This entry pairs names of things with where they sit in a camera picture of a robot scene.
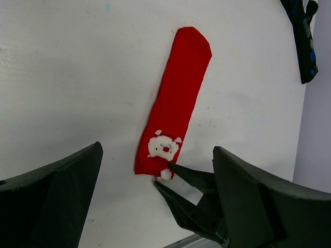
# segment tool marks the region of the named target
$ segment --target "white bear face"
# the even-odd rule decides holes
[[[148,157],[161,157],[168,161],[172,161],[175,154],[179,150],[178,143],[181,143],[182,139],[177,138],[175,140],[172,140],[167,136],[160,135],[161,132],[161,130],[156,131],[155,134],[157,135],[157,137],[153,137],[149,140]]]

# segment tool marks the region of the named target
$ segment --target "bear ear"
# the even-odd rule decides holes
[[[178,138],[175,139],[174,141],[177,142],[177,143],[181,143],[181,142],[182,142],[182,139],[178,137]]]
[[[159,136],[161,133],[162,133],[161,130],[157,130],[157,131],[155,132],[155,134],[158,135],[158,136]]]

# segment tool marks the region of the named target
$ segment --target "white table surface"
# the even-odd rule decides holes
[[[104,148],[79,248],[159,248],[191,234],[151,177],[133,174],[183,26],[207,38],[213,57],[178,163],[212,171],[219,145],[292,180],[305,87],[280,1],[0,1],[0,179],[95,141]],[[199,199],[179,178],[167,185]]]

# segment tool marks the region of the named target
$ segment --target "christmas stocking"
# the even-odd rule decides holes
[[[175,35],[157,99],[142,134],[134,172],[165,180],[173,173],[195,101],[212,57],[208,41],[194,27]]]
[[[318,9],[312,0],[280,0],[293,25],[296,51],[302,84],[310,82],[318,73],[310,22]]]

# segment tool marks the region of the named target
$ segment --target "red stocking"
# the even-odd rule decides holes
[[[142,134],[134,172],[168,180],[177,161],[195,101],[212,57],[208,41],[194,27],[176,33],[157,99]]]

